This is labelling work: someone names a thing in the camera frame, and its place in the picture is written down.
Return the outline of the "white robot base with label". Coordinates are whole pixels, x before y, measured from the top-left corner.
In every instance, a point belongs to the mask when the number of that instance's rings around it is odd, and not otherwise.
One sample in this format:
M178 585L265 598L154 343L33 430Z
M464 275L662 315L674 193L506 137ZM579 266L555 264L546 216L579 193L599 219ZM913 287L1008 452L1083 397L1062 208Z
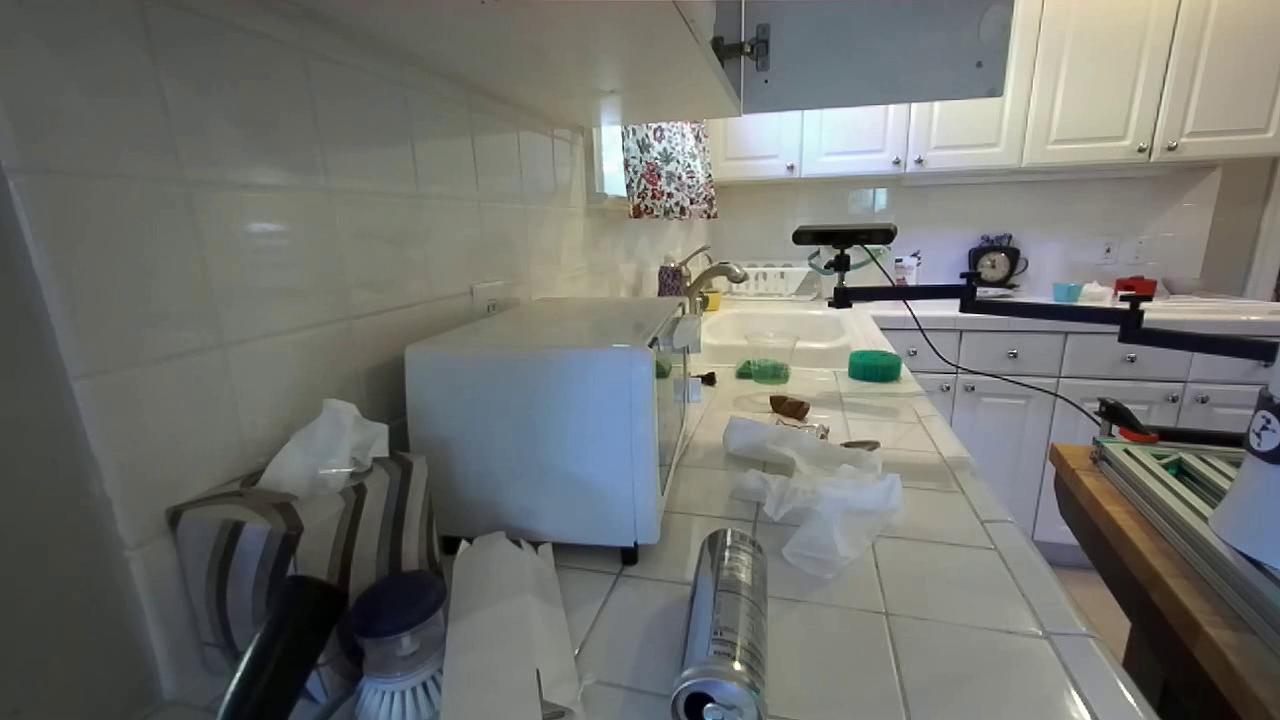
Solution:
M1280 397L1272 389L1259 392L1246 417L1242 461L1210 512L1210 532L1280 573Z

